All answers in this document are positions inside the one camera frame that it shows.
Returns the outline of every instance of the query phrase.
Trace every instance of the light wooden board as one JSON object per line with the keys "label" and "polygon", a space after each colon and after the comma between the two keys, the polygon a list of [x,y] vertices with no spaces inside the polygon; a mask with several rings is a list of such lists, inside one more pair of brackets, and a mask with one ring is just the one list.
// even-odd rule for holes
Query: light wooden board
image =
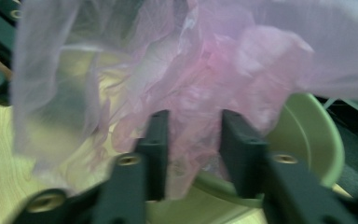
{"label": "light wooden board", "polygon": [[[44,188],[31,175],[34,163],[12,155],[12,138],[11,109],[0,107],[0,223],[10,220],[10,216],[27,196]],[[266,223],[262,210],[254,210],[250,216],[232,222],[244,223]]]}

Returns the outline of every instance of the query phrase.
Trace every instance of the wooden surface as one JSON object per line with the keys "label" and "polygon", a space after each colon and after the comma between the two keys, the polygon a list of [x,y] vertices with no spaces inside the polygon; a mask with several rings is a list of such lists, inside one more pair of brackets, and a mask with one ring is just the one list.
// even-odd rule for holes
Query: wooden surface
{"label": "wooden surface", "polygon": [[[12,156],[11,109],[0,107],[0,223],[7,223],[20,202],[38,192],[44,186],[31,175],[33,162]],[[233,221],[232,224],[266,223],[263,212],[254,210],[250,216]]]}

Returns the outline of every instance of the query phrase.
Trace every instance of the pink plastic bag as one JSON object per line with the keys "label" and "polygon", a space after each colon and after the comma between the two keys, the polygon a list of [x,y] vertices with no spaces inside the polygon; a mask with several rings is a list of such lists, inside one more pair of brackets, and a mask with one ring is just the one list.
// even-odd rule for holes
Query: pink plastic bag
{"label": "pink plastic bag", "polygon": [[15,51],[15,151],[78,192],[170,117],[167,191],[216,155],[220,112],[261,133],[293,92],[358,99],[358,0],[26,1]]}

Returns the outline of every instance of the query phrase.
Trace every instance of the green plastic container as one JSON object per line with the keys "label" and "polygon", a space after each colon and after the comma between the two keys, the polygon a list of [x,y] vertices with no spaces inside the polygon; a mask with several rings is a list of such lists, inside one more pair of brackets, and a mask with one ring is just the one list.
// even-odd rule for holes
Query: green plastic container
{"label": "green plastic container", "polygon": [[[338,181],[344,165],[342,141],[312,95],[292,95],[267,139],[269,150],[290,152],[307,161],[323,186],[332,187]],[[221,224],[260,207],[260,199],[240,199],[231,183],[200,172],[183,200],[150,203],[147,212],[151,224]]]}

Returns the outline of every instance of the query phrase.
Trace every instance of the plastic bag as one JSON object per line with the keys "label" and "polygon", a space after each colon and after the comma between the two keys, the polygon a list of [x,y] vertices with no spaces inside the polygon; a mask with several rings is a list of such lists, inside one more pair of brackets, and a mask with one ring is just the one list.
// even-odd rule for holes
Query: plastic bag
{"label": "plastic bag", "polygon": [[293,92],[358,99],[358,0],[51,0],[22,6],[15,151],[79,192],[171,110],[167,191],[216,155],[220,112],[273,129]]}

